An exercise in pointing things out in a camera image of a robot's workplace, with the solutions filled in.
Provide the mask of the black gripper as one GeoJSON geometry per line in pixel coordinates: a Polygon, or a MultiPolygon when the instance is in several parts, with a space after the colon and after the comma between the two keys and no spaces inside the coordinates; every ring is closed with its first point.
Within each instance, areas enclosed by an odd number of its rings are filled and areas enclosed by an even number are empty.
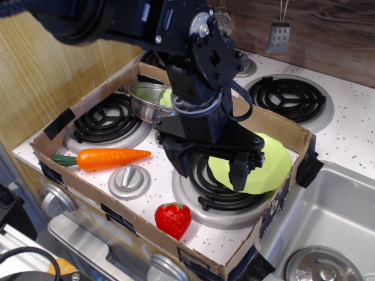
{"type": "Polygon", "coordinates": [[[162,118],[159,141],[175,170],[183,177],[190,176],[193,164],[201,154],[229,161],[229,179],[234,192],[245,189],[247,177],[257,167],[262,167],[264,140],[241,126],[253,113],[253,99],[244,94],[249,109],[234,115],[231,86],[222,91],[206,90],[205,100],[198,100],[188,88],[172,88],[172,107],[176,116],[162,118]]]}

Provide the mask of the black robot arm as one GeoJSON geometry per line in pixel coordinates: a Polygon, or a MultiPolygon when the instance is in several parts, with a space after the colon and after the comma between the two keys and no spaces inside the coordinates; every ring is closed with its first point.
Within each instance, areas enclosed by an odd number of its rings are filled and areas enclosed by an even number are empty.
{"type": "Polygon", "coordinates": [[[219,31],[206,1],[2,1],[1,16],[30,12],[59,42],[82,46],[115,40],[153,51],[164,63],[172,87],[171,116],[153,127],[176,171],[191,174],[201,155],[229,161],[234,191],[264,162],[261,137],[241,126],[252,110],[234,116],[232,91],[248,103],[235,82],[243,55],[219,31]]]}

